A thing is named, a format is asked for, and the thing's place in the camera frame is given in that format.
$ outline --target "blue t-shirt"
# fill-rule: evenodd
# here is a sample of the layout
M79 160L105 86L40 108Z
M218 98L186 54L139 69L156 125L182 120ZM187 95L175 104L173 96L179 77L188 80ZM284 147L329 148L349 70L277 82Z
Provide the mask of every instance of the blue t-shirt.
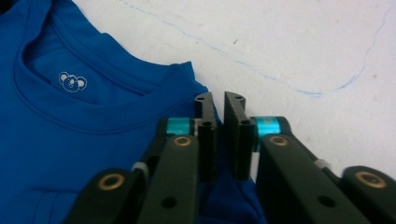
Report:
M101 34L72 1L0 15L0 223L61 223L110 167L131 169L162 117L193 117L191 63L158 65ZM201 223L263 223L251 181L201 185Z

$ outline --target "white table surface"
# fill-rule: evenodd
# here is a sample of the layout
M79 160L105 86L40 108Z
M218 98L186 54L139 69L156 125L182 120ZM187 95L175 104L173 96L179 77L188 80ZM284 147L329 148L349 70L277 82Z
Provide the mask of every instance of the white table surface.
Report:
M286 117L337 175L365 165L396 178L395 1L74 2L135 57L192 61L221 116L237 92L249 116Z

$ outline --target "black plastic part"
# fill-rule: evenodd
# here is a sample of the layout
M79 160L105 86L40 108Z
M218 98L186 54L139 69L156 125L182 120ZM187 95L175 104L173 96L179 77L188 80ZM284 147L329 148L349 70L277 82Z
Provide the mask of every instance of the black plastic part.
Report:
M245 103L242 95L225 92L224 134L235 180L250 179L251 153L256 138L256 121L245 115Z
M167 122L168 119L160 119L158 121L155 136L151 141L150 145L148 146L148 149L145 151L142 159L140 160L148 166L150 176L154 174L158 160L163 153L163 145L167 137Z
M175 135L166 141L138 224L198 221L198 154L193 136Z
M262 139L256 190L268 223L370 223L303 147L285 134Z
M12 6L11 0L1 0L0 3L0 15L8 11Z
M101 181L109 175L123 176L120 186L101 189ZM64 224L135 223L145 191L140 170L132 173L122 169L108 169L96 175L78 195Z
M276 119L280 126L280 132L288 136L293 136L288 120L285 117L276 117Z
M212 93L195 97L195 117L198 140L200 142L200 179L205 182L216 180L216 157L218 124Z
M396 182L365 166L346 168L340 188L372 223L396 223Z

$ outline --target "printed logo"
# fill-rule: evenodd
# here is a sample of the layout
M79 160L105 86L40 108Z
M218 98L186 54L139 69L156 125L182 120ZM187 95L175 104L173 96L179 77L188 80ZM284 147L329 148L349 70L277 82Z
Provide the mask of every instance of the printed logo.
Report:
M64 89L70 92L83 91L87 87L87 79L85 77L76 77L62 72L59 75L59 82Z

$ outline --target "blue pen line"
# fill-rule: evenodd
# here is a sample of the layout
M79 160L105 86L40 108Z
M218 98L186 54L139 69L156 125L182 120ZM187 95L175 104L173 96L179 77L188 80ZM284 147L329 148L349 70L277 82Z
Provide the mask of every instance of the blue pen line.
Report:
M152 13L152 12L149 12L149 11L143 10L143 9L141 9L141 8L139 8L139 7L133 6L131 3L129 3L129 2L127 2L127 1L125 1L125 0L119 0L119 1L121 1L123 4L125 4L126 6L128 6L128 7L130 7L130 8L133 8L133 9L135 9L135 10L138 10L138 11L142 12L142 13L145 13L145 14L148 14L148 15L150 15L150 16L153 16L153 17L157 18L158 20L160 20L161 22L163 22L163 23L165 23L165 24L167 24L167 25L169 25L169 26L172 26L172 27L178 29L183 35L188 36L188 37L190 37L190 38L195 39L196 41L199 41L199 42L203 43L204 45L206 45L206 46L209 47L210 49L213 49L213 50L215 50L215 51L217 51L217 52L219 52L219 53L221 53L221 54L224 54L224 55L226 55L226 56L230 56L230 55L228 54L228 52L224 51L223 49L216 48L215 46L213 46L213 45L211 45L211 44L205 42L205 41L203 40L202 37L198 37L198 36L189 34L189 33L185 32L185 31L184 31L182 28L180 28L179 26L177 26L177 25L175 25L175 24L173 24L173 23L171 23L171 22L169 22L169 21L164 20L163 18L161 18L160 16L158 16L158 15ZM340 87L335 88L335 89L330 90L330 91L306 91L306 90L296 89L296 88L292 87L290 84L288 84L287 82L285 82L285 81L283 81L283 80L281 80L281 79L279 79L279 78L271 77L271 76L265 75L263 72L259 71L256 67L254 67L253 65L251 65L251 64L249 64L249 63L245 63L245 62L242 62L242 61L238 61L238 60L236 60L236 59L234 59L234 58L231 58L231 57L229 57L229 58L230 58L230 60L234 61L235 63L239 63L239 64L241 64L241 65L243 65L243 66L245 66L245 67L248 67L248 68L252 69L253 71L255 71L256 73L258 73L258 74L261 75L262 77L265 77L265 78L267 78L267 79L271 79L271 80L273 80L273 81L282 83L283 85L287 86L287 87L290 88L291 90L297 91L297 92L299 92L299 93L302 93L302 94L305 94L305 95L308 95L308 96L320 97L321 95L323 95L323 94L325 94L325 93L330 93L330 92L333 92L333 91L339 91L339 90L345 89L346 87L348 87L348 86L352 85L353 83L355 83L356 80L357 80L357 79L361 76L361 74L364 72L364 70L365 70L365 68L366 68L366 63L367 63L367 57L368 57L369 53L372 51L372 49L374 48L374 46L375 46L375 44L376 44L376 40L377 40L378 34L379 34L379 32L384 28L385 23L386 23L386 20L387 20L387 16L388 16L390 10L392 9L393 5L394 5L394 4L391 4L391 5L389 6L388 10L384 13L384 17L383 17L383 19L382 19L382 23L381 23L381 25L379 26L379 28L375 31L375 36L374 36L374 39L373 39L373 43L372 43L372 45L371 45L371 46L366 50L366 52L365 52L364 60L363 60L363 66L361 67L361 70L359 71L359 73L358 73L357 75L354 75L350 80L348 80L346 83L344 83L344 84L341 85Z

